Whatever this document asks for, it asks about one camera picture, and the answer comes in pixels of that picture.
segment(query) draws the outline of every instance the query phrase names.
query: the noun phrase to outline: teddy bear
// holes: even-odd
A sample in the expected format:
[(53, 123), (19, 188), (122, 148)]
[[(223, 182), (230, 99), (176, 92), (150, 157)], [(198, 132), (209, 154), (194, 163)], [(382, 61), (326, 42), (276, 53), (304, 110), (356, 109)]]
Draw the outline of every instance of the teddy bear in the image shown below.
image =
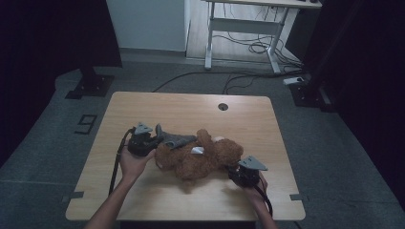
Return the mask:
[(205, 129), (198, 130), (195, 139), (179, 148), (160, 143), (155, 155), (157, 166), (163, 171), (174, 170), (176, 177), (191, 183), (212, 171), (238, 167), (244, 148), (235, 141), (212, 138)]

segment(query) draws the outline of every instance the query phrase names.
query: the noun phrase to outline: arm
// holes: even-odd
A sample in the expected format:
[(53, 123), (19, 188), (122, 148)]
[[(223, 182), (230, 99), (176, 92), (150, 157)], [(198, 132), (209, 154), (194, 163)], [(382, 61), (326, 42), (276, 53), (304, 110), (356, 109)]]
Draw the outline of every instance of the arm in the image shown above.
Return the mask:
[[(266, 192), (267, 188), (267, 181), (263, 177), (262, 173), (260, 173), (260, 178), (263, 181), (259, 182), (259, 187)], [(247, 199), (252, 204), (253, 209), (255, 210), (259, 221), (262, 223), (265, 229), (278, 229), (277, 224), (271, 217), (271, 214), (268, 212), (265, 200), (262, 196), (254, 189), (254, 188), (243, 188)]]
[(124, 202), (129, 190), (137, 181), (138, 177), (145, 169), (149, 159), (155, 156), (155, 150), (151, 151), (146, 157), (136, 157), (128, 152), (127, 147), (124, 147), (119, 161), (122, 179), (114, 189), (113, 193), (101, 204), (99, 209), (86, 224), (85, 229), (91, 228), (113, 228), (117, 220), (119, 210)]

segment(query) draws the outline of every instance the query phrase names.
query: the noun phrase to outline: white wall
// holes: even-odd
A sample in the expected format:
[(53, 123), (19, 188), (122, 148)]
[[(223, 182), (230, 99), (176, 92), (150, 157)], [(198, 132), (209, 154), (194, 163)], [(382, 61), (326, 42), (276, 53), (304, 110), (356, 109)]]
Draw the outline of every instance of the white wall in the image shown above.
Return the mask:
[(190, 0), (107, 0), (120, 48), (184, 52)]

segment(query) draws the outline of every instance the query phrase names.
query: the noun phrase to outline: forearm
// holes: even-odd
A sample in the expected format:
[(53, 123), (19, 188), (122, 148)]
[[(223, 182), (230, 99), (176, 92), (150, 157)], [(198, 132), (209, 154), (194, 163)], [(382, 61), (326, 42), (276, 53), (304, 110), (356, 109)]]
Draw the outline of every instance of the forearm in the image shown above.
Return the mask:
[(90, 221), (87, 223), (85, 229), (91, 228), (113, 228), (117, 220), (119, 210), (125, 200), (126, 195), (133, 186), (132, 180), (121, 180), (116, 189), (110, 196), (102, 203), (100, 208), (95, 212)]
[(271, 217), (263, 201), (252, 202), (252, 205), (264, 229), (278, 229), (277, 224)]

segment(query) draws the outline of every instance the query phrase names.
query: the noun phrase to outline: standing desk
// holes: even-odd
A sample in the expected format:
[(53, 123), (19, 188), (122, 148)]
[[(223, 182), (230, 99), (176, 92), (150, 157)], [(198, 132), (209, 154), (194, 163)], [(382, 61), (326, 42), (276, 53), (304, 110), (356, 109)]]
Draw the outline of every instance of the standing desk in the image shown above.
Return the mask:
[[(220, 104), (226, 104), (228, 109), (223, 111)], [(263, 175), (274, 219), (305, 217), (302, 201), (291, 200), (290, 195), (299, 192), (268, 97), (120, 92), (113, 94), (102, 119), (75, 187), (82, 198), (71, 199), (67, 219), (90, 219), (108, 197), (119, 143), (125, 132), (139, 122), (153, 128), (160, 123), (165, 132), (177, 135), (195, 135), (205, 128), (212, 136), (235, 140), (245, 148), (242, 158), (255, 156), (268, 168)], [(118, 169), (116, 184), (120, 178)], [(227, 173), (214, 172), (194, 186), (187, 186), (173, 172), (162, 172), (152, 159), (128, 193), (117, 219), (255, 221), (257, 217), (242, 189)]]
[[(277, 57), (275, 55), (275, 49), (280, 39), (281, 32), (286, 22), (288, 10), (290, 8), (296, 9), (321, 9), (322, 4), (311, 3), (309, 0), (306, 2), (298, 0), (204, 0), (211, 3), (211, 14), (209, 18), (208, 28), (208, 44), (205, 51), (205, 68), (211, 69), (212, 62), (212, 32), (213, 31), (234, 31), (244, 33), (257, 33), (274, 35), (274, 39), (271, 42), (270, 48), (267, 49), (267, 55), (270, 60), (270, 64), (275, 73), (280, 73), (280, 68), (277, 63)], [(231, 18), (216, 18), (214, 16), (215, 3), (229, 3), (229, 4), (244, 4), (244, 5), (261, 5), (269, 7), (283, 7), (285, 8), (283, 16), (279, 22), (264, 22), (264, 21), (251, 21), (240, 20)]]

